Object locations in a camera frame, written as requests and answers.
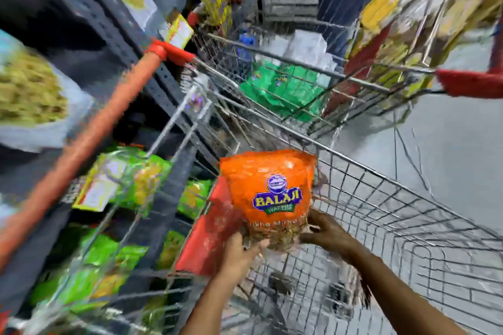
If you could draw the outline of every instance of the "snack bag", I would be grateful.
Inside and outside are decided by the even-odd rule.
[[[285,252],[307,225],[316,156],[286,149],[220,160],[232,204],[242,209],[250,239],[270,238]]]

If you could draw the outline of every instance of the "left hand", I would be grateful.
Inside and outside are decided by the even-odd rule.
[[[269,242],[269,239],[263,239],[259,243],[253,244],[248,250],[244,250],[242,234],[234,233],[225,243],[222,263],[217,276],[233,287],[236,286],[246,277],[253,260],[269,246]]]

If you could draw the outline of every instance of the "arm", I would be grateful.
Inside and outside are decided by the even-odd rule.
[[[246,277],[255,257],[268,245],[269,240],[262,240],[243,250],[243,237],[239,232],[227,240],[220,270],[204,289],[179,335],[220,333],[222,312],[234,287]]]
[[[302,234],[301,242],[337,252],[357,268],[398,335],[466,335],[452,319],[407,286],[378,256],[346,233],[332,216],[311,209],[309,222],[318,226],[319,232]]]

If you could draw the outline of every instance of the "right hand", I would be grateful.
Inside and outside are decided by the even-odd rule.
[[[319,231],[314,233],[301,233],[300,243],[313,243],[321,246],[328,252],[339,254],[342,259],[353,264],[355,257],[369,252],[355,237],[347,233],[335,219],[327,213],[311,208],[308,212],[307,222],[319,226]]]

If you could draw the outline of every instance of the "forearm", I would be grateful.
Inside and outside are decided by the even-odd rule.
[[[219,275],[206,286],[180,335],[218,335],[223,309],[234,286]]]
[[[398,335],[466,335],[367,249],[353,262]]]

